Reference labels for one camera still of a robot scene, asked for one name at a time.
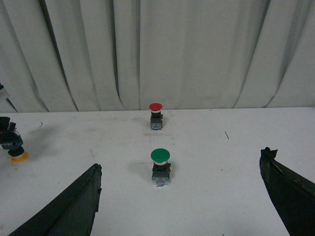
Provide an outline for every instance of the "white curtain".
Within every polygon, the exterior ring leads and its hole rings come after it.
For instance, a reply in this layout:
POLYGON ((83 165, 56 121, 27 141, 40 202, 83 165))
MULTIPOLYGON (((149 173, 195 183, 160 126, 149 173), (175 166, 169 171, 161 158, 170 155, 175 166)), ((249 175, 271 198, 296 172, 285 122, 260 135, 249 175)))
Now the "white curtain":
POLYGON ((312 0, 0 0, 18 112, 315 106, 314 64, 312 0))

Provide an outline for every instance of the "red push button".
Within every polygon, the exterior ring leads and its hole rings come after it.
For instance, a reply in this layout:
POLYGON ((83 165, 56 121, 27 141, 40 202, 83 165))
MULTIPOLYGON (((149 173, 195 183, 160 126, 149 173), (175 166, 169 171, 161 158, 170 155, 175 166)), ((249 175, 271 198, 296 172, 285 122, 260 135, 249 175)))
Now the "red push button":
POLYGON ((152 103, 152 104, 149 106, 149 108, 150 108, 152 111, 154 111, 154 112, 157 112, 157 111, 161 110, 162 107, 163 107, 162 104, 159 104, 159 103, 152 103))

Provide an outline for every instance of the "green push button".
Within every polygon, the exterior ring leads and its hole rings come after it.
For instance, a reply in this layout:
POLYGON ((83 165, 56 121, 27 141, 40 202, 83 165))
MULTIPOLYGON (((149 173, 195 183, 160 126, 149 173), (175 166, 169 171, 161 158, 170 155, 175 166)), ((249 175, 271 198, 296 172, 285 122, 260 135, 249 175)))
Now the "green push button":
POLYGON ((167 161, 171 155, 169 154, 169 151, 163 148, 155 149, 151 153, 151 158, 155 162, 162 163, 164 161, 167 161))

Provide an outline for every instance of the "white table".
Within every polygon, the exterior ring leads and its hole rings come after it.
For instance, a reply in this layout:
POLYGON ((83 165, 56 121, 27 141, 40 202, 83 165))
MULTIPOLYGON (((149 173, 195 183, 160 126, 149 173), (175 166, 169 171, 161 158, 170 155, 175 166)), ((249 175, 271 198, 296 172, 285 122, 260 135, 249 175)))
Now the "white table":
POLYGON ((315 182, 315 108, 1 114, 28 160, 0 151, 0 235, 30 219, 92 164, 102 165, 93 236, 288 235, 259 172, 260 150, 315 182), (151 184, 151 152, 171 153, 171 183, 151 184))

